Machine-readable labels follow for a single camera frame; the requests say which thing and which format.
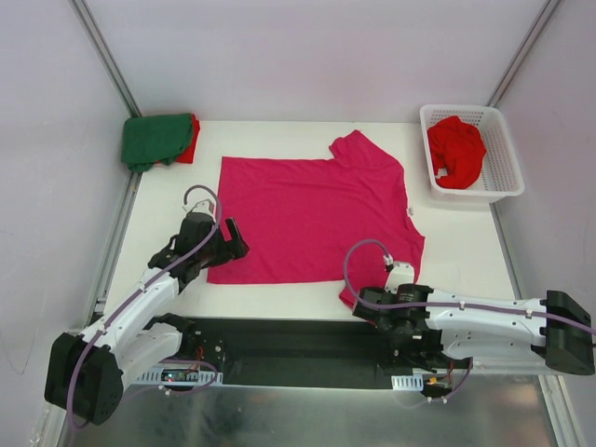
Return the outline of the pink t shirt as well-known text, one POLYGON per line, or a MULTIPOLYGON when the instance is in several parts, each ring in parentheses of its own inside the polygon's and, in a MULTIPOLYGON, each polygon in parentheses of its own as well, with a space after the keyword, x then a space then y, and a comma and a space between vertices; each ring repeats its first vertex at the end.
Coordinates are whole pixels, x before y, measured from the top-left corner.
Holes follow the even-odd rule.
POLYGON ((383 252, 421 273, 425 238, 413 224, 401 163, 358 130, 330 159, 226 156, 218 197, 250 247, 210 269, 215 285, 271 285, 348 278, 382 287, 383 252))

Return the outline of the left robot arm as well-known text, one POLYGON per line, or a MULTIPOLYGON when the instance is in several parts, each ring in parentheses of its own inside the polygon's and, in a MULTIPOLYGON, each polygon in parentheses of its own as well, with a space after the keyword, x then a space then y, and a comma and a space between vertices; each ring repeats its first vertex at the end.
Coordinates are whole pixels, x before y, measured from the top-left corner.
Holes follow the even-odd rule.
POLYGON ((226 234, 209 213, 187 212, 179 232, 150 258, 123 303, 78 334, 62 333, 50 349, 45 401, 98 426, 115 412, 137 377, 161 360, 197 362, 196 324, 157 311, 178 298, 202 270, 248 254, 236 221, 224 223, 226 234))

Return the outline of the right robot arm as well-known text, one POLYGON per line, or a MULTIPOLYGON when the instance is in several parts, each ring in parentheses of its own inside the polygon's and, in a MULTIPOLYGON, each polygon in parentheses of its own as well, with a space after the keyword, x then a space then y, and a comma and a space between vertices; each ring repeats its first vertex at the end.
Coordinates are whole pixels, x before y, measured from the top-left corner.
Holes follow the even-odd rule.
POLYGON ((595 373, 590 314, 569 294, 512 302, 456 295, 418 284, 395 290, 368 287, 353 305, 399 358, 427 371, 469 359, 538 362, 556 372, 595 373))

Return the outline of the folded red t shirt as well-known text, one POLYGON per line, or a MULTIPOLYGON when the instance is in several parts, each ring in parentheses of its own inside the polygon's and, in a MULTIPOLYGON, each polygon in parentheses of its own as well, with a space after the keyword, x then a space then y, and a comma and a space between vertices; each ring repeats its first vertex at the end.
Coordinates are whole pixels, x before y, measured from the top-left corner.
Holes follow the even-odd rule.
POLYGON ((192 123, 192 139, 189 145, 184 149, 182 153, 174 157, 170 162, 160 161, 160 164, 169 166, 172 163, 189 164, 192 165, 195 159, 196 144, 200 132, 200 123, 196 118, 195 114, 191 114, 192 123))

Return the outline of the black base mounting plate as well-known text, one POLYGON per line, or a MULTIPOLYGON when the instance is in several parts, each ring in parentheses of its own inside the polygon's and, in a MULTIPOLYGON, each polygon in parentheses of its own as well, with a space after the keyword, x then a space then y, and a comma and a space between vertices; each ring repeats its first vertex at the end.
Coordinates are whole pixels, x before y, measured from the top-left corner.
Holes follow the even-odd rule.
MULTIPOLYGON (((197 327, 199 360, 168 358, 158 363, 222 373, 227 386, 389 389, 391 375, 424 370, 399 358, 369 323, 189 319, 197 327)), ((424 371, 464 370, 484 360, 424 371)))

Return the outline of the folded green t shirt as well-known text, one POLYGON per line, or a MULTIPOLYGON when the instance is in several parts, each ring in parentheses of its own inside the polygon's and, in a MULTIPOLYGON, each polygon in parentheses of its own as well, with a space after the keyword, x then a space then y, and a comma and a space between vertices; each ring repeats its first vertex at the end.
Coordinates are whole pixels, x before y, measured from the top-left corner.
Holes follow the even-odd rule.
POLYGON ((135 173, 155 163, 171 165, 191 145, 194 134, 189 113, 129 118, 123 126, 121 161, 135 173))

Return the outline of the white plastic laundry basket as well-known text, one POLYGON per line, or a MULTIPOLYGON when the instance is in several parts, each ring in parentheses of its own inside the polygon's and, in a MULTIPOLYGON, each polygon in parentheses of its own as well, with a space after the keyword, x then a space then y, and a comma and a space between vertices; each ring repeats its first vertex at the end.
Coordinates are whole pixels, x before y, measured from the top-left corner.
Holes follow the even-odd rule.
POLYGON ((426 104, 419 117, 434 199, 492 204, 524 192, 516 150, 505 118, 497 109, 426 104))

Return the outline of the red t shirt in basket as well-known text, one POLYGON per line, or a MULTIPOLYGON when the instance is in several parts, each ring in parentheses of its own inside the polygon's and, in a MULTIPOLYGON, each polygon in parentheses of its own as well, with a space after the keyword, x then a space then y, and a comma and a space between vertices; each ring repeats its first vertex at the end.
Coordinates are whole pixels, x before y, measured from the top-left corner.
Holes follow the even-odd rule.
POLYGON ((458 116, 448 116, 427 130, 437 185, 464 190, 481 176, 486 149, 479 130, 458 116))

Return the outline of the left aluminium corner post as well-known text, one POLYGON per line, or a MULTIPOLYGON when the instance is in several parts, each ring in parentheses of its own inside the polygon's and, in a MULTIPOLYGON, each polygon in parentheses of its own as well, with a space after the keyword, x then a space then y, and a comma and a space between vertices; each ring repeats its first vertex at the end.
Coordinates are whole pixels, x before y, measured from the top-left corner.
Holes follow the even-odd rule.
POLYGON ((112 81, 115 90, 131 117, 142 116, 141 108, 136 102, 128 82, 111 51, 92 10, 85 0, 70 0, 75 16, 78 18, 88 40, 99 57, 101 64, 112 81))

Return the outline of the aluminium corner post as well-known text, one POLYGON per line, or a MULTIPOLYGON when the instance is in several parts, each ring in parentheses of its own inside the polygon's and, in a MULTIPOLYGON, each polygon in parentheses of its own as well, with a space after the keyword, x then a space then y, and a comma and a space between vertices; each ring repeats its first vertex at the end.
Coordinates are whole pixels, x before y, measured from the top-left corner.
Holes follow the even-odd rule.
POLYGON ((499 107, 507 96, 517 75, 521 72, 523 65, 532 54, 540 38, 553 20, 553 17, 563 4, 563 0, 547 0, 543 2, 512 59, 508 63, 506 70, 499 78, 486 106, 499 107))
POLYGON ((75 16, 78 18, 88 40, 99 57, 101 64, 112 81, 115 90, 131 117, 142 116, 141 108, 136 102, 128 82, 111 51, 92 10, 85 0, 70 0, 75 16))

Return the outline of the right aluminium corner post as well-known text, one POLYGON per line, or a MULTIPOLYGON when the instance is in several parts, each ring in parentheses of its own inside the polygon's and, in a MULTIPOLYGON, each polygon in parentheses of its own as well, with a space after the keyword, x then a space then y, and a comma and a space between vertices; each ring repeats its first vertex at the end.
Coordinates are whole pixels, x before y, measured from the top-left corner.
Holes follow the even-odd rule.
POLYGON ((507 96, 517 75, 521 72, 523 65, 532 54, 540 38, 553 20, 553 17, 563 4, 563 0, 547 0, 543 2, 512 59, 508 63, 506 70, 499 78, 486 106, 499 107, 507 96))

